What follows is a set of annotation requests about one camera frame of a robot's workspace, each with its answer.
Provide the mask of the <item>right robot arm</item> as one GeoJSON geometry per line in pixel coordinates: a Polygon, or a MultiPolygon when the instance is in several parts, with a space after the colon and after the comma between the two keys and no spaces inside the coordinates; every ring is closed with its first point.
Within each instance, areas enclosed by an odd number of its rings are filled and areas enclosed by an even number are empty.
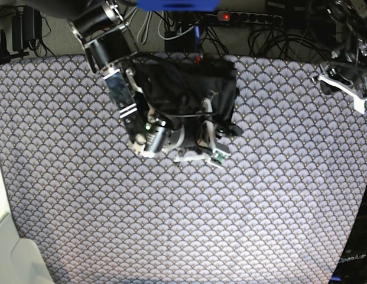
{"type": "Polygon", "coordinates": [[[217,56],[193,63],[139,50],[118,1],[28,1],[67,20],[92,72],[101,75],[125,123],[135,154],[153,158],[176,151],[175,161],[222,167],[230,156],[223,137],[238,95],[234,65],[217,56]]]}

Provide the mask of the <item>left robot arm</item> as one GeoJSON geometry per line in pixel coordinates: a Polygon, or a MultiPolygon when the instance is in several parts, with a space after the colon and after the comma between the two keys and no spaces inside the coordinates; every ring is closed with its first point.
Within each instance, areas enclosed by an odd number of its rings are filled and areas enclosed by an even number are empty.
{"type": "Polygon", "coordinates": [[[328,53],[313,81],[324,94],[342,91],[367,110],[367,1],[308,1],[306,26],[328,53]]]}

